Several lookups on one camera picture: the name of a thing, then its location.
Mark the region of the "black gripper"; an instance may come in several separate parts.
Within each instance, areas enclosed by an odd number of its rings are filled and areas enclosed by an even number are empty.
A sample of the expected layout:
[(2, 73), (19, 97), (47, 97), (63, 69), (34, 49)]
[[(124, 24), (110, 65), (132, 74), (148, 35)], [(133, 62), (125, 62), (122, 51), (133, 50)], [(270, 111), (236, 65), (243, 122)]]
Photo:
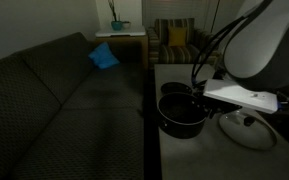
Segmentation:
[(230, 113), (230, 112), (233, 112), (235, 110), (241, 109), (241, 106), (235, 105), (232, 103), (228, 103), (225, 101), (221, 101), (221, 100), (207, 98), (206, 99), (206, 108), (209, 110), (208, 117), (210, 119), (212, 119), (216, 113), (222, 113), (222, 114)]

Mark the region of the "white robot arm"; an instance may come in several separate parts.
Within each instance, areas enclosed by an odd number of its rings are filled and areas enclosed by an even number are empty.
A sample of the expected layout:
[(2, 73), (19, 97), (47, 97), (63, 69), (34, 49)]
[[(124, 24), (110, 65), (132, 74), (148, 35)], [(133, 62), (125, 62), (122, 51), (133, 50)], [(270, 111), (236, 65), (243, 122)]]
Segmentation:
[(289, 85), (289, 0), (244, 0), (238, 17), (223, 49), (228, 78), (209, 79), (203, 95), (272, 114), (273, 92)]

